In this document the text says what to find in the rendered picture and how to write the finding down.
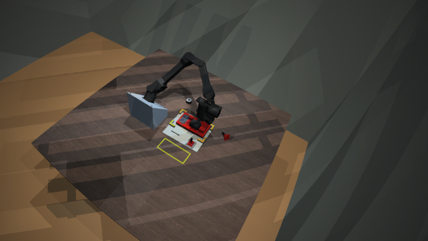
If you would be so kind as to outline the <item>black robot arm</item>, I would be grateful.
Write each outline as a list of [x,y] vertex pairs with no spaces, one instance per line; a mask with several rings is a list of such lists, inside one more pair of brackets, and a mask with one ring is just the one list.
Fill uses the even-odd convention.
[[206,64],[204,61],[195,57],[191,52],[187,52],[183,55],[180,62],[177,63],[164,77],[156,80],[155,82],[147,86],[147,92],[143,99],[148,102],[154,103],[156,95],[161,91],[164,91],[168,86],[167,83],[171,81],[184,67],[191,66],[192,64],[199,66],[200,75],[202,80],[202,94],[207,99],[198,97],[196,101],[198,104],[198,110],[201,112],[207,112],[201,119],[210,125],[215,118],[220,115],[222,107],[215,104],[215,92],[210,85]]

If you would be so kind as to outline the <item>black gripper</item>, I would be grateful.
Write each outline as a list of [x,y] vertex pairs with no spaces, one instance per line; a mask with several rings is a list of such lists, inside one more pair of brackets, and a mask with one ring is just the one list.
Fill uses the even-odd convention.
[[190,127],[192,127],[192,128],[194,128],[194,129],[196,129],[196,130],[198,130],[198,129],[201,127],[201,123],[200,123],[200,122],[201,122],[202,117],[203,117],[204,115],[206,115],[208,111],[206,111],[206,112],[201,112],[201,111],[199,111],[198,109],[197,109],[196,111],[197,111],[197,113],[196,113],[196,117],[197,117],[198,119],[197,119],[197,120],[192,119],[192,120],[190,121],[190,123],[189,123],[189,126],[190,126]]

